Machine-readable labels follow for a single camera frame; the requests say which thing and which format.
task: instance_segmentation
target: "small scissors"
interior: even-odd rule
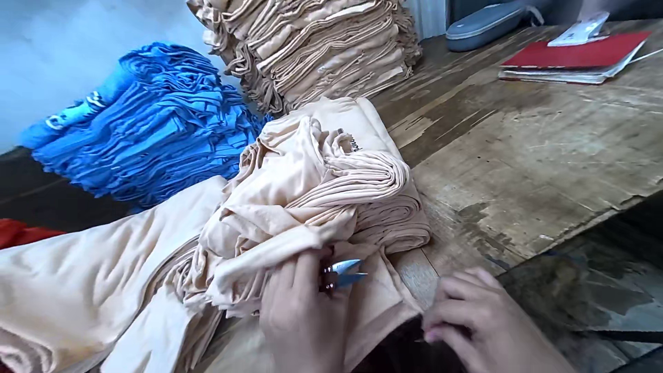
[[[320,270],[320,291],[329,294],[339,287],[352,285],[364,278],[368,273],[347,273],[361,262],[361,259],[343,260],[322,268]]]

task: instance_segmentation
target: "beige fabric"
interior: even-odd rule
[[[268,123],[228,183],[214,177],[141,214],[0,251],[0,358],[17,372],[84,372],[103,358],[102,372],[187,371],[221,310],[250,317],[271,267],[332,244],[335,259],[365,258],[369,272],[351,293],[351,370],[420,312],[385,252],[429,235],[370,102],[322,99]]]
[[[368,97],[421,56],[400,0],[188,0],[205,43],[258,109],[288,113],[320,97]]]

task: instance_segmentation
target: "stack of blue fabric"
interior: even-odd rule
[[[21,145],[46,172],[148,208],[214,175],[234,177],[269,119],[207,58],[156,42],[120,58],[86,99],[26,129]]]

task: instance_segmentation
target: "book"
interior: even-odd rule
[[[613,35],[581,45],[534,42],[501,64],[504,80],[602,84],[624,70],[651,32]]]

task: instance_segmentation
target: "white wall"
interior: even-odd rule
[[[170,41],[207,55],[203,30],[185,0],[3,0],[0,153],[22,129],[84,98],[133,48]]]

